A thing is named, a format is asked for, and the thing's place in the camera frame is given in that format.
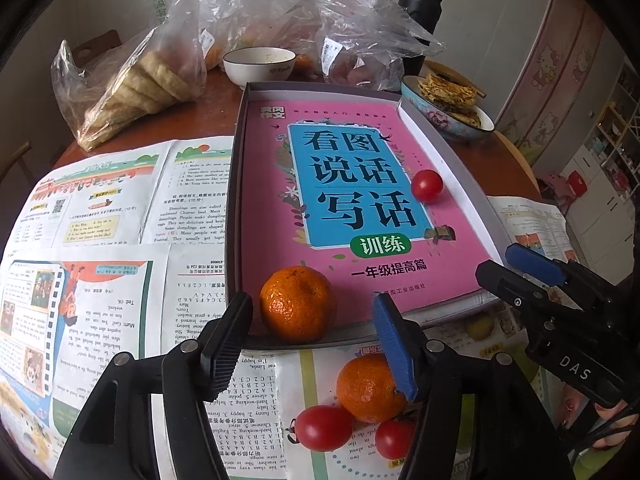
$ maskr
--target black thermos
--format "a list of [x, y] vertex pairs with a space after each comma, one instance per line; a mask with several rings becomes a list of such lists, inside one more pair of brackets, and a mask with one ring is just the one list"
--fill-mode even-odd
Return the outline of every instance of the black thermos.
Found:
[[[398, 5], [406, 10], [413, 20], [420, 23], [422, 28], [433, 34], [440, 15], [442, 14], [441, 1], [442, 0], [398, 0]], [[419, 38], [418, 41], [429, 44], [428, 41], [420, 40]], [[418, 75], [424, 63], [424, 56], [405, 57], [402, 59], [402, 63], [404, 64], [404, 73], [406, 75]]]

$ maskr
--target pink book cover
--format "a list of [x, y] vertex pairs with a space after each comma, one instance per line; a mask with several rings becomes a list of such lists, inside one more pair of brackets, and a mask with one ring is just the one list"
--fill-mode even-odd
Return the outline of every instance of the pink book cover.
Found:
[[400, 312], [479, 290], [489, 259], [444, 190], [429, 205], [411, 179], [433, 165], [393, 104], [256, 101], [242, 162], [242, 288], [309, 266], [331, 282], [336, 325], [369, 320], [388, 292]]

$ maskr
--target white bowl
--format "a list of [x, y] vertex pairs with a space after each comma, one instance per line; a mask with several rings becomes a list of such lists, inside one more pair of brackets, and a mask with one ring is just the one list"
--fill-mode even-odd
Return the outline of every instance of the white bowl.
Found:
[[295, 60], [292, 51], [272, 46], [239, 48], [222, 58], [226, 75], [241, 88], [251, 81], [284, 81]]

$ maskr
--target ceramic bowl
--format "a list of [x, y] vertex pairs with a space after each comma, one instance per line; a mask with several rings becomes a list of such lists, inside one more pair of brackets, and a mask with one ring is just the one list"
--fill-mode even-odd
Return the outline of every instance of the ceramic bowl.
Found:
[[284, 48], [252, 46], [225, 54], [226, 75], [239, 87], [252, 81], [284, 81], [291, 75], [296, 54]]
[[418, 111], [443, 137], [452, 140], [478, 140], [484, 139], [494, 130], [494, 122], [477, 106], [474, 106], [474, 110], [480, 118], [480, 128], [469, 126], [428, 102], [418, 90], [419, 79], [415, 75], [406, 75], [402, 78], [402, 97], [418, 108]]

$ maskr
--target screw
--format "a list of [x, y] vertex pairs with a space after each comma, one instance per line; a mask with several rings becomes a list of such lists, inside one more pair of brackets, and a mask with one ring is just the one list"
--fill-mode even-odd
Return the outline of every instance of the screw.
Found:
[[442, 341], [438, 341], [437, 339], [430, 339], [427, 341], [427, 350], [429, 352], [433, 352], [434, 354], [442, 352], [444, 350], [444, 343]]
[[180, 345], [180, 351], [188, 354], [198, 348], [198, 342], [195, 339], [187, 339]]
[[513, 359], [511, 359], [511, 356], [505, 352], [496, 354], [495, 360], [498, 361], [498, 363], [502, 366], [509, 366], [511, 363], [513, 363]]
[[113, 364], [116, 366], [122, 366], [129, 362], [129, 354], [126, 352], [120, 352], [113, 358]]

